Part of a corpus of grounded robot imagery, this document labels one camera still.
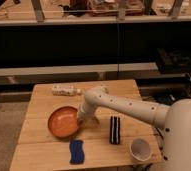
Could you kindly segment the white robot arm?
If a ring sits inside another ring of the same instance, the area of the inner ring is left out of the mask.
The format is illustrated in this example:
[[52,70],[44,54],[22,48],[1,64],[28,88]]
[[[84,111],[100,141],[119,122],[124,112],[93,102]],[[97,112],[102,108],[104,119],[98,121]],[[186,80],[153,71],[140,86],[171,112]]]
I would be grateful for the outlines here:
[[78,119],[91,118],[98,107],[115,110],[164,131],[163,171],[191,171],[191,99],[171,106],[110,95],[103,86],[84,93]]

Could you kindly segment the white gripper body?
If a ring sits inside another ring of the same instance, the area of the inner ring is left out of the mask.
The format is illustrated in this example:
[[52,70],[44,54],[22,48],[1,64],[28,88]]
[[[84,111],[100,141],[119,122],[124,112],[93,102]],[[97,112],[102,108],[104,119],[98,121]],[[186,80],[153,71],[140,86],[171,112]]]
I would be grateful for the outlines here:
[[90,118],[94,117],[96,108],[93,106],[84,106],[84,105],[80,105],[78,108],[78,120],[79,121],[84,121]]

